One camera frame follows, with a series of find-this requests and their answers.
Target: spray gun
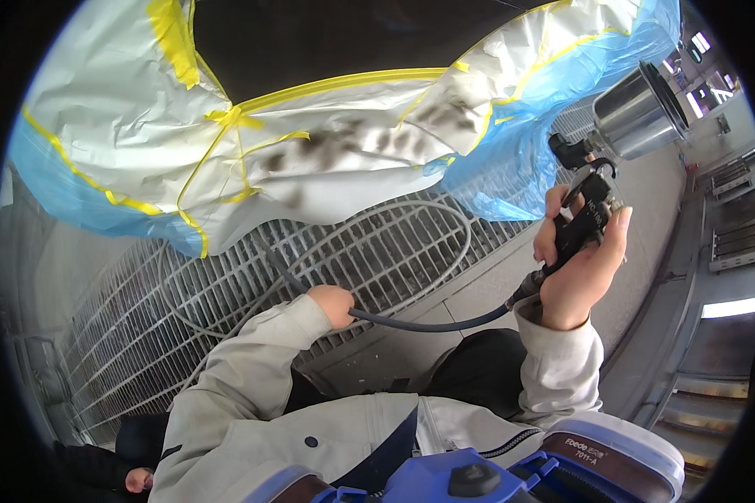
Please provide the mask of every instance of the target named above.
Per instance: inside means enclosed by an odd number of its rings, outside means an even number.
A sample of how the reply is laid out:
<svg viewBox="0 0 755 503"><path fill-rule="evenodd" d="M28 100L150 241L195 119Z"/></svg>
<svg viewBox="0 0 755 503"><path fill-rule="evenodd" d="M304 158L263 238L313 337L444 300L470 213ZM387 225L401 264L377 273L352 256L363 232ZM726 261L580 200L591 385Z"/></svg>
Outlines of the spray gun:
<svg viewBox="0 0 755 503"><path fill-rule="evenodd" d="M561 214L554 218L556 263L530 273L502 305L473 319L426 325L377 316L359 309L350 309L349 314L376 324L414 332L454 332L477 327L512 311L518 300L539 293L545 278L563 267L588 241L601 242L604 227L622 203L615 200L601 172L604 166L609 166L615 178L615 163L605 157L588 161L591 154L594 151L608 150L616 158L625 160L643 156L674 140L685 139L687 121L665 79L659 75L654 65L645 62L641 62L634 72L598 96L593 103L593 113L595 129L579 142L571 144L560 134L548 139L548 146L560 163L566 169L581 173L574 180L573 188L563 200L562 207L570 206L579 194L584 196L584 207L572 220L568 221ZM306 291L307 287L291 275L262 238L255 237L286 280L298 290Z"/></svg>

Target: person's right hand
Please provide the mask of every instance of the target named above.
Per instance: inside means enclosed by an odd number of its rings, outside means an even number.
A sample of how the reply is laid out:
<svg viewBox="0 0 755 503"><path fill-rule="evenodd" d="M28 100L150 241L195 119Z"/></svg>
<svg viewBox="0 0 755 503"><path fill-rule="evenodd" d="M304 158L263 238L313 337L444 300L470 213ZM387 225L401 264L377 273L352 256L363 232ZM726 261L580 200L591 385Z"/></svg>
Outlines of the person's right hand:
<svg viewBox="0 0 755 503"><path fill-rule="evenodd" d="M307 296L319 304L333 330L344 328L355 319L349 314L350 308L355 307L355 299L344 288L316 285L307 291Z"/></svg>
<svg viewBox="0 0 755 503"><path fill-rule="evenodd" d="M545 219L534 238L534 259L544 260L549 266L557 259L553 219L569 190L567 185L556 185L545 195ZM584 197L580 195L571 204L571 213L576 215L582 207ZM553 275L546 277L539 289L544 327L566 331L584 324L590 316L590 307L607 293L621 265L631 215L632 207L619 208L610 216L600 246L595 241L590 242Z"/></svg>
<svg viewBox="0 0 755 503"><path fill-rule="evenodd" d="M126 490L140 494L143 489L154 487L154 474L148 468L134 468L126 474Z"/></svg>

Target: respirator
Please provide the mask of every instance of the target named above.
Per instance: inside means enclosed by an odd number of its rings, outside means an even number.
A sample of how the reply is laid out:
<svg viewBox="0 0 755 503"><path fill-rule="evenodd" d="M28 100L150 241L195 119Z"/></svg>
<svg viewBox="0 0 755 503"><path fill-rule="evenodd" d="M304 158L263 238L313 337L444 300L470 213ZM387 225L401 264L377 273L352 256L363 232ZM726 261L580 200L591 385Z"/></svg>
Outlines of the respirator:
<svg viewBox="0 0 755 503"><path fill-rule="evenodd" d="M261 488L271 486L271 503L669 503L682 493L684 467L665 439L590 411L558 421L536 452L511 467L466 448L409 458L375 494L333 488L298 465L290 468L293 480L282 474L282 484L270 479Z"/></svg>

